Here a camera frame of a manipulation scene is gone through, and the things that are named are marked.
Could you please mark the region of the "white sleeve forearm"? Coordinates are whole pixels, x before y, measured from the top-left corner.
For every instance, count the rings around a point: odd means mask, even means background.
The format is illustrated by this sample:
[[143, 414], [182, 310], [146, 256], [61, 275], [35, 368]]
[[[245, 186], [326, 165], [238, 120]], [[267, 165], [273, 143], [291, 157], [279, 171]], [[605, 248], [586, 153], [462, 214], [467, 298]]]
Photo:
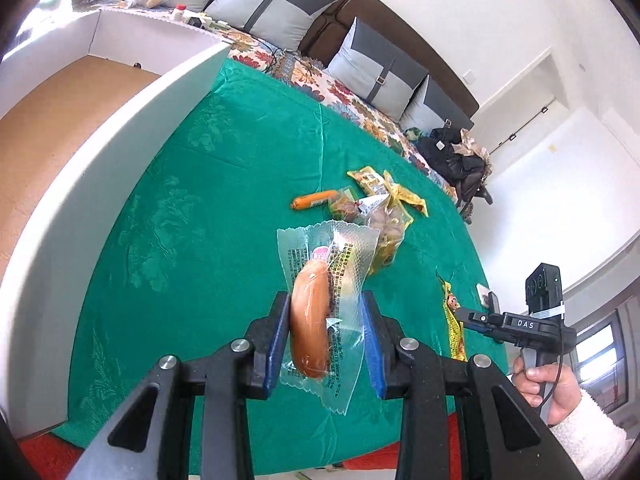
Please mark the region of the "white sleeve forearm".
[[550, 430], [585, 479], [607, 479], [634, 443], [585, 390], [576, 408]]

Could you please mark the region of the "person's right hand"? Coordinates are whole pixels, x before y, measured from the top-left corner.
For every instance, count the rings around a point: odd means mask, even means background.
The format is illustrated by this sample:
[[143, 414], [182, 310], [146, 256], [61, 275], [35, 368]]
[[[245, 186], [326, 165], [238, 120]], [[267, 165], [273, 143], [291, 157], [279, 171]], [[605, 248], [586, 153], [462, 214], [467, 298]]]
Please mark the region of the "person's right hand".
[[578, 381], [566, 365], [547, 364], [526, 368], [519, 356], [514, 361], [512, 382], [532, 408], [541, 406], [544, 400], [544, 385], [548, 382], [555, 385], [552, 397], [546, 403], [549, 408], [550, 426], [559, 425], [572, 414], [582, 400]]

